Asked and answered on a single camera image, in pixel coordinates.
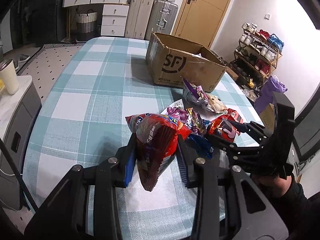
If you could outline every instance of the suitcase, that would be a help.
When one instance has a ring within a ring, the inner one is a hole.
[[[178,12],[178,5],[162,0],[153,2],[145,40],[149,41],[151,33],[170,34],[174,19]]]
[[[131,0],[124,30],[125,38],[144,39],[152,4],[153,0]]]

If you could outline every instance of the beige suitcase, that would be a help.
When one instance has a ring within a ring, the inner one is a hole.
[[[131,0],[124,37],[143,40],[146,34],[153,0]]]

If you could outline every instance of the drawer handle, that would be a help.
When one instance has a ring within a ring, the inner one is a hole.
[[[12,139],[12,144],[11,144],[11,150],[13,150],[15,153],[17,153],[18,151],[20,139],[21,139],[21,135],[15,132]]]

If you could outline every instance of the white desk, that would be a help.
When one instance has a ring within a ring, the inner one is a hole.
[[[103,3],[101,36],[124,36],[129,11],[128,0],[63,0],[63,7]],[[67,38],[70,38],[70,9],[68,10]]]

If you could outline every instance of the table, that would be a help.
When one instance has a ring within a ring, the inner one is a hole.
[[[40,205],[74,164],[90,167],[127,145],[125,116],[161,113],[181,98],[182,89],[157,86],[147,69],[148,41],[99,37],[88,41],[58,78],[36,120],[24,163],[25,180]],[[244,121],[262,122],[238,86],[225,73],[212,94]],[[202,117],[217,115],[202,112]],[[239,146],[254,140],[241,134]],[[88,232],[92,233],[93,188]],[[143,189],[137,169],[126,189],[117,189],[124,239],[180,239],[191,234],[196,189],[181,182],[177,161],[159,177],[152,192]]]

